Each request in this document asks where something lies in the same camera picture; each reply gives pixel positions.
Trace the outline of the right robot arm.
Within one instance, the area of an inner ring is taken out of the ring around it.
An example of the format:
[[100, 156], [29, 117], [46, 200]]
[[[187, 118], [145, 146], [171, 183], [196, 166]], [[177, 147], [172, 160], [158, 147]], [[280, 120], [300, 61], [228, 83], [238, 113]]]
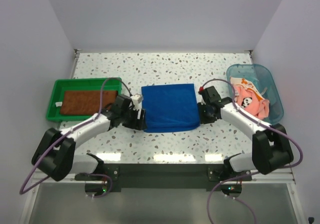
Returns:
[[202, 124], [221, 119], [239, 129], [252, 143], [250, 153], [239, 153], [224, 159], [220, 180], [234, 180], [251, 170], [266, 175], [293, 161], [291, 145], [284, 136], [286, 129], [282, 125], [271, 125], [250, 114], [245, 117], [241, 114], [242, 108], [234, 104], [232, 98], [222, 98], [214, 86], [200, 87], [198, 93], [203, 100], [203, 103], [197, 104]]

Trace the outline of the brown towel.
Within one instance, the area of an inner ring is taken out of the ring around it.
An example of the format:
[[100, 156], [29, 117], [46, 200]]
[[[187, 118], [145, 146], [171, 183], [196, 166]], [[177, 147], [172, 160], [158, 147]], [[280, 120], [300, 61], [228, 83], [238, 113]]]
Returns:
[[61, 115], [91, 116], [98, 113], [101, 92], [90, 91], [65, 91], [60, 108]]

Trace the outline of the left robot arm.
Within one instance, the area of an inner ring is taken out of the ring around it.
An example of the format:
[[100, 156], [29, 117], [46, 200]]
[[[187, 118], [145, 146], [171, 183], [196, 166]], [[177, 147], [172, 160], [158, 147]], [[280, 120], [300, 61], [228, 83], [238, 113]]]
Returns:
[[107, 173], [104, 161], [87, 153], [76, 155], [75, 150], [99, 134], [122, 125], [133, 130], [145, 130], [143, 96], [118, 95], [115, 102], [106, 105], [87, 120], [62, 130], [48, 129], [32, 157], [32, 165], [55, 181], [68, 174], [86, 174], [99, 180]]

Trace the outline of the blue towel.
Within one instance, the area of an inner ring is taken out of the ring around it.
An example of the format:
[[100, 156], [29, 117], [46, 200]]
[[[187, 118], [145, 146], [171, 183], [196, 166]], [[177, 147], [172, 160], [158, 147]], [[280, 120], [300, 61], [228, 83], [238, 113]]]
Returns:
[[200, 126], [194, 84], [143, 86], [147, 133], [182, 132]]

